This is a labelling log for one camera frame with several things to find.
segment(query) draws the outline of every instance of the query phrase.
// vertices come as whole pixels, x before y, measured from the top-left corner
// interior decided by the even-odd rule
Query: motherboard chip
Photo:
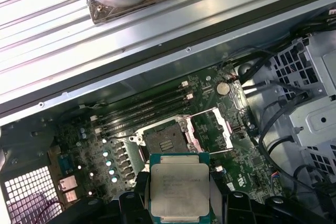
[[[252,158],[252,163],[254,166],[260,165],[263,163],[263,160],[261,160],[261,157],[254,157]]]
[[[188,148],[180,125],[175,123],[162,130],[146,134],[144,141],[149,153],[185,153]]]

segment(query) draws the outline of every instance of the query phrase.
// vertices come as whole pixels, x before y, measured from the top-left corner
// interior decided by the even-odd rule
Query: motherboard
[[[256,148],[259,131],[234,68],[208,67],[59,123],[49,157],[66,204],[109,202],[149,170],[151,153],[210,153],[231,190],[260,203],[282,193]]]

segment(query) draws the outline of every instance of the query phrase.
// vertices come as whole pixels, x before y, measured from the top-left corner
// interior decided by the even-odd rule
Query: white label
[[[235,186],[233,185],[232,182],[227,183],[226,185],[227,185],[227,187],[228,187],[231,191],[235,191],[235,190],[236,190],[236,189],[235,189]]]
[[[245,182],[244,182],[244,179],[243,179],[243,178],[239,178],[239,179],[238,179],[238,183],[239,183],[239,186],[240,186],[240,187],[245,187]]]

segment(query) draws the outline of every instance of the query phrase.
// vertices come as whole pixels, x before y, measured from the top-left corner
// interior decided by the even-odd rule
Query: red wire
[[[278,172],[275,172],[275,173],[273,173],[273,174],[271,175],[271,177],[276,176],[276,175],[279,175],[279,173],[278,173]]]
[[[46,206],[46,207],[39,213],[39,215],[36,217],[34,224],[37,224],[37,222],[38,222],[38,220],[41,218],[42,214],[43,214],[49,207],[53,206],[53,205],[56,204],[56,203],[59,203],[61,206],[64,207],[64,204],[63,204],[62,202],[60,202],[60,201],[53,201],[53,202],[48,203],[48,205],[47,205],[47,206]]]

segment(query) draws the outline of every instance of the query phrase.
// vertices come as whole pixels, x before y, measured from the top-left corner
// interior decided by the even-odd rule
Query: perforated metal panel
[[[286,83],[302,89],[320,90],[324,87],[316,74],[311,62],[311,56],[305,44],[308,40],[299,41],[286,50],[274,56],[272,70],[274,76],[282,83]],[[295,97],[295,94],[285,88],[282,89],[287,100]]]
[[[336,145],[334,141],[308,146],[306,151],[308,163],[330,176],[336,175]]]
[[[12,223],[35,223],[37,216],[51,202],[58,201],[47,166],[6,181],[5,187]],[[61,212],[59,204],[52,204],[41,214],[37,223],[44,224]]]

